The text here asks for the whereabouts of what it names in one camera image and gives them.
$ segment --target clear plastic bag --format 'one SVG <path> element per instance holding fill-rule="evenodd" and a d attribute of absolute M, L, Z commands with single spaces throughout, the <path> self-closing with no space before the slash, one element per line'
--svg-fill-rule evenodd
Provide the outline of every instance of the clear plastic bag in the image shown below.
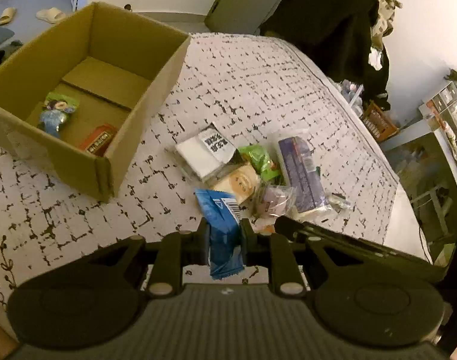
<path fill-rule="evenodd" d="M 281 174 L 262 145 L 242 146 L 238 150 L 246 161 L 250 161 L 263 181 L 272 180 Z"/>
<path fill-rule="evenodd" d="M 255 214 L 260 218 L 277 218 L 290 212 L 297 196 L 295 187 L 262 183 L 255 198 Z"/>
<path fill-rule="evenodd" d="M 328 202 L 332 205 L 333 209 L 337 212 L 353 209 L 352 203 L 339 194 L 331 193 L 327 195 L 327 199 Z"/>

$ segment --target screw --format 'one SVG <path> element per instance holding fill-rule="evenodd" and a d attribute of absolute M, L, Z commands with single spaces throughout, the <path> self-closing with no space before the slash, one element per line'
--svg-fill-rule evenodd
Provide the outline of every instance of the screw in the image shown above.
<path fill-rule="evenodd" d="M 303 291 L 303 285 L 295 282 L 283 283 L 280 291 L 285 295 L 298 295 Z"/>
<path fill-rule="evenodd" d="M 172 286 L 169 283 L 153 283 L 149 288 L 152 295 L 164 296 L 172 292 Z"/>

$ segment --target small plastic bag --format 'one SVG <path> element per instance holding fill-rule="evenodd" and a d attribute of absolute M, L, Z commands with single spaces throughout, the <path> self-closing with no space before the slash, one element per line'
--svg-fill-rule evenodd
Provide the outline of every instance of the small plastic bag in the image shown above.
<path fill-rule="evenodd" d="M 296 197 L 295 187 L 263 183 L 255 199 L 255 214 L 260 218 L 278 218 L 290 212 Z"/>
<path fill-rule="evenodd" d="M 351 202 L 345 199 L 343 195 L 338 193 L 331 193 L 327 195 L 327 200 L 334 210 L 341 212 L 342 210 L 352 210 L 353 205 Z"/>

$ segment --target wooden crate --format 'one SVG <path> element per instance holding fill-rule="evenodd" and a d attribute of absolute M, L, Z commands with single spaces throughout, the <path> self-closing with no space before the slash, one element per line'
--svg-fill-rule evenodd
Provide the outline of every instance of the wooden crate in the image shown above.
<path fill-rule="evenodd" d="M 363 113 L 362 122 L 377 142 L 383 142 L 398 132 L 398 127 L 374 102 L 371 102 Z"/>

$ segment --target cable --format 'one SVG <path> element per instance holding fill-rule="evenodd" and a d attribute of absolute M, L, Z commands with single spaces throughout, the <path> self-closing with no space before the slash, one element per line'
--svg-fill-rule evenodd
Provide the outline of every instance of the cable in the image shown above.
<path fill-rule="evenodd" d="M 423 247 L 422 226 L 419 226 L 419 238 L 420 238 L 420 245 L 422 246 L 423 254 L 425 255 L 425 258 L 427 259 L 427 261 L 430 262 L 432 259 L 428 258 L 427 254 L 425 253 L 425 248 Z"/>

